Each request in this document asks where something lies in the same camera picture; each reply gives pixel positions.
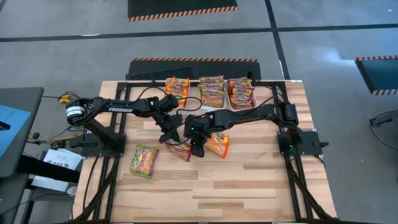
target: wooden table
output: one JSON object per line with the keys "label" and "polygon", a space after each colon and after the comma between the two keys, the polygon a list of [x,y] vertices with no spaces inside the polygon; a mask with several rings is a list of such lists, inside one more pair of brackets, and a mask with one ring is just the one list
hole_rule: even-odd
{"label": "wooden table", "polygon": [[[300,128],[313,128],[310,108],[302,82],[285,81],[289,101],[296,105]],[[104,81],[100,96],[114,98],[118,81]],[[143,87],[131,89],[130,100],[135,100]],[[151,89],[143,94],[163,97],[160,90]],[[256,87],[258,102],[272,96],[269,89]],[[198,96],[191,87],[191,96]],[[197,108],[198,102],[189,99],[188,108]],[[111,114],[96,117],[109,125]],[[182,136],[183,127],[179,130]],[[270,121],[240,124],[225,131],[230,136],[226,159],[206,150],[205,157],[192,156],[191,162],[181,161],[169,152],[158,139],[162,134],[153,119],[127,115],[125,154],[119,163],[113,202],[112,222],[259,222],[292,221],[294,212],[283,157],[277,142],[278,127]],[[137,144],[160,149],[151,179],[132,174],[129,166]],[[326,172],[314,156],[302,156],[309,191],[330,215],[335,216]],[[94,158],[85,159],[73,205],[75,216],[81,213],[83,195]],[[103,158],[95,166],[88,187],[88,204],[97,191]],[[302,216],[305,207],[299,189]],[[105,193],[100,217],[104,217]]]}

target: concrete floor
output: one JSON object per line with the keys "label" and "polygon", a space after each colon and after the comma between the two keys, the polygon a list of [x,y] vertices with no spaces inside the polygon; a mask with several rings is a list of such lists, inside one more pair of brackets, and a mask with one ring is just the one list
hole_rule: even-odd
{"label": "concrete floor", "polygon": [[[395,0],[271,0],[278,27],[398,23]],[[7,0],[1,37],[114,34],[198,29],[267,28],[263,0],[238,0],[239,11],[127,22],[127,1]],[[371,134],[369,118],[397,109],[398,96],[372,96],[353,58],[396,55],[398,29],[280,32],[291,79],[303,80],[325,148],[328,180],[343,220],[396,223],[398,154]],[[103,80],[123,80],[135,57],[257,58],[264,79],[282,79],[272,33],[211,34],[98,40],[0,43],[0,88],[42,86],[45,95],[71,90],[98,95]],[[65,128],[64,107],[43,99],[33,131]],[[389,125],[376,129],[398,146]],[[37,155],[46,147],[28,145]],[[69,219],[71,201],[40,202],[31,223]]]}

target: blue object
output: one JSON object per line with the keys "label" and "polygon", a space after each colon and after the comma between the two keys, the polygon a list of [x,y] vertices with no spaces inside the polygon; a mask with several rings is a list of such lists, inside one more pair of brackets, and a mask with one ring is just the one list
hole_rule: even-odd
{"label": "blue object", "polygon": [[0,131],[0,157],[7,150],[30,116],[30,112],[0,105],[0,121],[9,124],[10,130]]}

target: orange and black striped edge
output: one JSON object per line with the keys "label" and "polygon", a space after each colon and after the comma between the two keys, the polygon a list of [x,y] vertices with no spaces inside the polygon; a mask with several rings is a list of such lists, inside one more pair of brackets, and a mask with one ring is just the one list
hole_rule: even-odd
{"label": "orange and black striped edge", "polygon": [[146,15],[146,16],[133,16],[128,19],[129,22],[136,22],[136,21],[144,21],[144,20],[151,20],[151,19],[164,19],[170,17],[180,17],[180,16],[194,16],[199,14],[208,14],[208,13],[215,13],[215,12],[229,12],[229,11],[237,11],[239,10],[238,6],[228,6],[228,7],[217,7],[212,9],[199,9],[199,10],[189,10],[189,11],[182,11],[182,12],[170,12],[170,13],[161,13],[161,14],[154,14],[154,15]]}
{"label": "orange and black striped edge", "polygon": [[[387,59],[398,59],[397,55],[386,55],[386,56],[373,56],[373,57],[357,57],[355,58],[356,62],[363,60],[387,60]],[[396,95],[398,94],[398,89],[393,90],[373,90],[372,95]]]}
{"label": "orange and black striped edge", "polygon": [[358,57],[355,58],[355,61],[362,61],[362,60],[384,60],[384,59],[397,59],[398,56],[396,55],[387,55],[387,56],[373,56],[373,57]]}
{"label": "orange and black striped edge", "polygon": [[134,58],[131,61],[259,62],[253,58]]}

